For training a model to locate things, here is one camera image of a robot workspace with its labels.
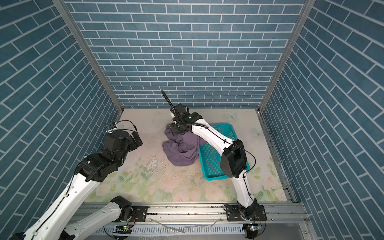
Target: side wall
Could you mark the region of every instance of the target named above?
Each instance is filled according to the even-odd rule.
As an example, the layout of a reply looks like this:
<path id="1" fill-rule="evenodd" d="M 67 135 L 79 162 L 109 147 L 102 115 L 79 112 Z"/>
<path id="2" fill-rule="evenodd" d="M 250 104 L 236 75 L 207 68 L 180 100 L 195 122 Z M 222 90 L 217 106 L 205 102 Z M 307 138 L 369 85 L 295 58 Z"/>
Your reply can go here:
<path id="1" fill-rule="evenodd" d="M 384 239 L 383 16 L 317 0 L 264 112 L 322 239 Z"/>
<path id="2" fill-rule="evenodd" d="M 254 109 L 304 1 L 65 2 L 125 108 Z"/>
<path id="3" fill-rule="evenodd" d="M 0 239 L 7 239 L 42 215 L 118 113 L 50 0 L 0 4 Z"/>

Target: teal basket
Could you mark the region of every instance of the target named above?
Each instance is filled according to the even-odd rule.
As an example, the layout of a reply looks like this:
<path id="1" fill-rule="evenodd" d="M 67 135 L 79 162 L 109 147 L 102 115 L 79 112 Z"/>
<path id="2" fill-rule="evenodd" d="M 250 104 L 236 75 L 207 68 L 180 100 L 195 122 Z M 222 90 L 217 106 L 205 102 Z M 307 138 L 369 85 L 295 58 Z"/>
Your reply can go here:
<path id="1" fill-rule="evenodd" d="M 212 127 L 224 136 L 237 140 L 235 130 L 231 124 L 218 124 L 213 125 Z M 221 155 L 210 144 L 206 143 L 199 147 L 199 157 L 205 179 L 212 181 L 229 178 L 223 171 L 221 171 Z"/>

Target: floral print mat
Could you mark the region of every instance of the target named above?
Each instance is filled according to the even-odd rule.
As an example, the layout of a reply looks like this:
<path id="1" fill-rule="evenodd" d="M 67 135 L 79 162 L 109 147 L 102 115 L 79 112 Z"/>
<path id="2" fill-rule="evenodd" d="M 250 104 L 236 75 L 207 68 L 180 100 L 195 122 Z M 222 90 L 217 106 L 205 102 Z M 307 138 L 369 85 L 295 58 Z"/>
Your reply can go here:
<path id="1" fill-rule="evenodd" d="M 258 201 L 286 201 L 268 145 L 255 110 L 191 109 L 211 125 L 229 123 L 256 157 L 256 166 L 247 174 L 250 190 Z M 227 202 L 237 201 L 230 179 L 204 179 L 200 159 L 186 167 L 175 167 L 163 152 L 166 124 L 171 123 L 168 109 L 126 109 L 121 119 L 132 121 L 143 145 L 129 152 L 124 164 L 111 173 L 85 202 L 109 202 L 122 195 L 131 202 Z M 133 129 L 129 122 L 119 128 Z M 254 159 L 247 153 L 249 165 Z"/>

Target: purple cloth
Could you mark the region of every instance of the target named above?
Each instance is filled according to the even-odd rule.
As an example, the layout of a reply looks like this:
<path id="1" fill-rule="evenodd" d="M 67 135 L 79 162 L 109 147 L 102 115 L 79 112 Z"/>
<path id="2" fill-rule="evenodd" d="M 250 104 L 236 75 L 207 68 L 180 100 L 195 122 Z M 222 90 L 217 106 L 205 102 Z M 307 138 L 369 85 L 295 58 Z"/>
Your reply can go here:
<path id="1" fill-rule="evenodd" d="M 176 167 L 192 165 L 199 153 L 199 146 L 206 143 L 204 139 L 191 132 L 174 136 L 169 124 L 164 133 L 169 139 L 163 142 L 164 152 L 168 160 Z"/>

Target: white arm segment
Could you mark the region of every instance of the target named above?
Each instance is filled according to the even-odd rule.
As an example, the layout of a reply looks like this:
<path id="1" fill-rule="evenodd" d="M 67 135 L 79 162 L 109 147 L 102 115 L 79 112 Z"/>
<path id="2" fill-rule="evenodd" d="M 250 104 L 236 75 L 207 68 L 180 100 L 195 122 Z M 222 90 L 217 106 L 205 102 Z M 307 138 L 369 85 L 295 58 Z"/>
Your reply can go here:
<path id="1" fill-rule="evenodd" d="M 81 221 L 65 227 L 65 232 L 74 234 L 75 240 L 83 240 L 102 226 L 115 221 L 120 217 L 121 209 L 117 203 L 110 202 L 102 209 L 91 214 Z"/>
<path id="2" fill-rule="evenodd" d="M 204 125 L 208 126 L 208 128 L 212 132 L 214 132 L 217 136 L 219 136 L 222 139 L 225 139 L 229 143 L 232 143 L 232 141 L 233 141 L 232 139 L 219 133 L 216 129 L 211 127 L 211 125 L 209 125 L 206 122 L 206 120 L 199 119 L 195 123 L 204 124 Z M 225 147 L 228 148 L 231 146 L 231 144 L 229 144 L 227 142 L 224 143 L 221 139 L 219 139 L 217 136 L 215 136 L 215 134 L 213 134 L 212 132 L 210 132 L 209 130 L 207 130 L 204 127 L 192 126 L 192 132 L 194 134 L 198 135 L 199 137 L 201 137 L 202 139 L 204 139 L 212 147 L 214 147 L 220 155 L 224 152 Z M 248 191 L 247 191 L 247 187 L 245 186 L 245 182 L 247 183 L 248 188 L 250 185 L 248 183 L 247 174 L 246 173 L 244 174 L 245 171 L 246 170 L 241 172 L 239 178 L 231 177 L 231 180 L 232 180 L 233 185 L 235 186 L 235 190 L 236 190 L 236 194 L 237 194 L 237 201 L 242 206 L 249 207 L 253 203 L 253 200 L 251 200 L 251 198 L 254 199 L 255 197 L 253 196 L 253 194 L 251 194 L 251 198 L 248 196 L 248 191 L 250 191 L 250 189 L 248 189 Z"/>
<path id="3" fill-rule="evenodd" d="M 54 203 L 48 208 L 48 210 L 43 214 L 43 216 L 37 220 L 37 222 L 30 228 L 25 231 L 25 240 L 30 240 L 33 237 L 33 240 L 57 240 L 60 237 L 61 232 L 64 227 L 67 225 L 68 221 L 83 203 L 85 198 L 100 184 L 96 181 L 85 181 L 85 176 L 77 174 L 73 177 L 71 188 L 68 192 L 67 186 L 59 197 L 54 201 Z M 40 227 L 36 232 L 37 228 L 49 217 L 49 219 Z"/>

